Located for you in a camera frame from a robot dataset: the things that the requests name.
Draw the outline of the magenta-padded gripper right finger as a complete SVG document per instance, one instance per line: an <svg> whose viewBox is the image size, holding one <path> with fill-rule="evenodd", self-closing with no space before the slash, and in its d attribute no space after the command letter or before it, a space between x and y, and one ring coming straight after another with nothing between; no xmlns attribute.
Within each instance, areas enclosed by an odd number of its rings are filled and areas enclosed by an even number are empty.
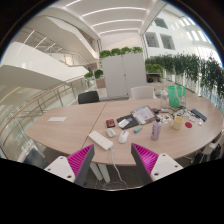
<svg viewBox="0 0 224 224"><path fill-rule="evenodd" d="M143 182L154 182L182 169L168 154L157 154L135 143L131 144L131 154Z"/></svg>

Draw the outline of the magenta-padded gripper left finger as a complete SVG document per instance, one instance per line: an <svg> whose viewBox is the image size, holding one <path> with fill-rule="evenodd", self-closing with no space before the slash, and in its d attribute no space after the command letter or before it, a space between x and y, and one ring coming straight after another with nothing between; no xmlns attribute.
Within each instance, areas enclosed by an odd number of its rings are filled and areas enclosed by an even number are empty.
<svg viewBox="0 0 224 224"><path fill-rule="evenodd" d="M45 171L83 186L94 154L94 145L91 144L68 157L59 156L45 168Z"/></svg>

